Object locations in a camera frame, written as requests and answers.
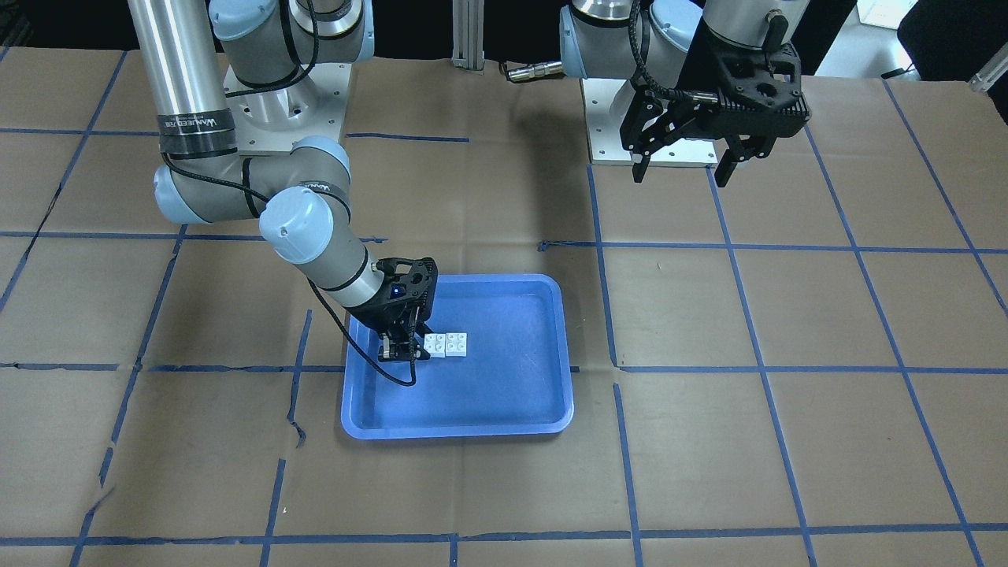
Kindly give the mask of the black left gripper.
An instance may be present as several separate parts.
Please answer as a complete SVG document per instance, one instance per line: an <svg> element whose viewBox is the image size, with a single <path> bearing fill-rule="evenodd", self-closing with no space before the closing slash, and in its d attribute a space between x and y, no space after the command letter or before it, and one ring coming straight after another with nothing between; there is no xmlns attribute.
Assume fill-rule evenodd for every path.
<svg viewBox="0 0 1008 567"><path fill-rule="evenodd" d="M644 43L631 33L635 94L620 126L634 183L643 183L660 148L682 139L723 139L727 150L713 174L723 189L741 158L767 157L775 140L792 137L810 121L802 62L781 31L768 32L756 48L699 32L685 65L686 87L665 87L649 74Z"/></svg>

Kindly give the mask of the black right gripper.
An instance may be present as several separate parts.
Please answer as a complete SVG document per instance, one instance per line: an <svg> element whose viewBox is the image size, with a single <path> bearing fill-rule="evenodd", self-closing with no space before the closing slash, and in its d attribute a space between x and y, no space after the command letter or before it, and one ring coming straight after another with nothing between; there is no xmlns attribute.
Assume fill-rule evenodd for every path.
<svg viewBox="0 0 1008 567"><path fill-rule="evenodd" d="M350 306L348 313L379 334L380 362L402 361L403 347L407 362L431 359L426 334L432 330L426 321L438 284L435 259L382 258L375 268L382 273L377 294L363 305Z"/></svg>

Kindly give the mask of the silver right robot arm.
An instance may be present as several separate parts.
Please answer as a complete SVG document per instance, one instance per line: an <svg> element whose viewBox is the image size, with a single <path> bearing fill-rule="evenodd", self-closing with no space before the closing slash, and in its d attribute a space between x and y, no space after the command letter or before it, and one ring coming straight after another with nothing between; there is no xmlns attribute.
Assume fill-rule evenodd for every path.
<svg viewBox="0 0 1008 567"><path fill-rule="evenodd" d="M261 235L379 338L382 361L429 359L431 258L375 258L350 230L350 159L312 74L374 54L369 1L131 1L156 108L162 215L255 219Z"/></svg>

